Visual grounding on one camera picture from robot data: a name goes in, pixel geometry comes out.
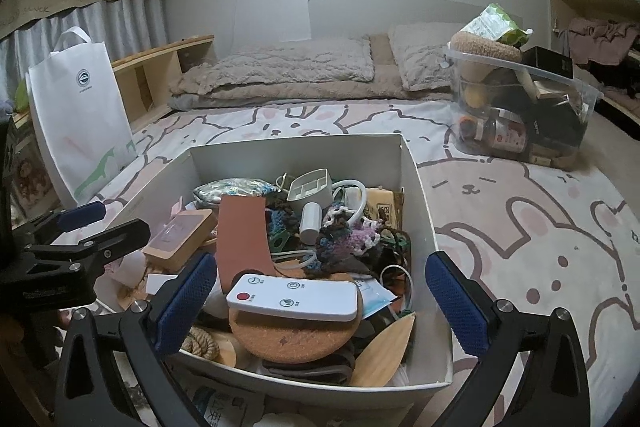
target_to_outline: white tote bag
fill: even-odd
[[[82,44],[60,51],[63,39]],[[33,127],[51,183],[65,208],[85,204],[136,158],[136,147],[104,42],[74,26],[29,68]]]

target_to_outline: screw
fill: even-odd
[[[149,306],[149,303],[143,300],[134,301],[133,304],[129,307],[129,309],[134,313],[142,313],[146,310],[146,307]]]
[[[569,313],[569,311],[565,310],[564,308],[558,308],[556,310],[556,315],[562,321],[567,321],[567,320],[569,320],[571,318],[571,313]]]
[[[75,320],[77,321],[81,321],[88,314],[89,314],[89,310],[87,308],[78,308],[76,311],[74,311],[73,318],[75,318]]]
[[[511,313],[513,311],[513,303],[507,299],[499,299],[495,304],[502,313]]]

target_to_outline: curtain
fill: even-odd
[[[111,61],[168,44],[165,0],[101,1],[59,12],[0,41],[0,102],[14,99],[29,67],[43,61],[71,26],[104,42]]]

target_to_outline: pink cloth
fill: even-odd
[[[603,20],[573,19],[569,24],[569,48],[575,64],[590,60],[604,66],[617,66],[640,35],[632,22],[611,24]]]

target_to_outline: green and white package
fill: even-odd
[[[521,30],[497,4],[489,4],[478,17],[462,28],[462,31],[509,46],[526,44],[533,33],[533,30]]]

